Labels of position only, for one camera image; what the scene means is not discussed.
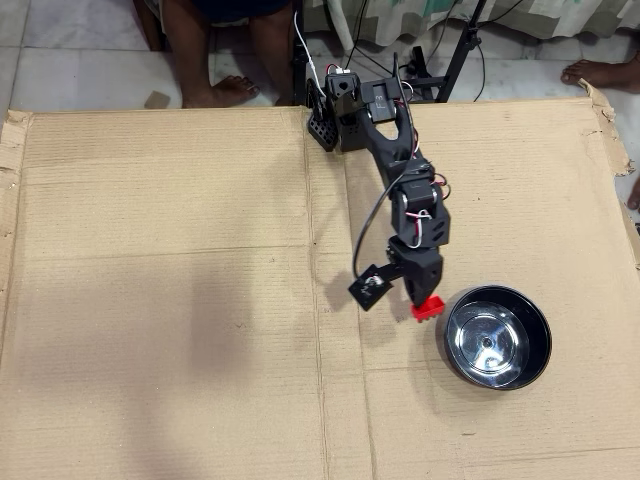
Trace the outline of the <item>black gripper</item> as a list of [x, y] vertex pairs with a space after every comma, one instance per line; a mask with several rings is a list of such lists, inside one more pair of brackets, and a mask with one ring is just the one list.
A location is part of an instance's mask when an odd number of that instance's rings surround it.
[[437, 248], [412, 249], [398, 236], [388, 241], [389, 261], [394, 274], [403, 277], [404, 287], [414, 306], [421, 306], [437, 288], [444, 260]]

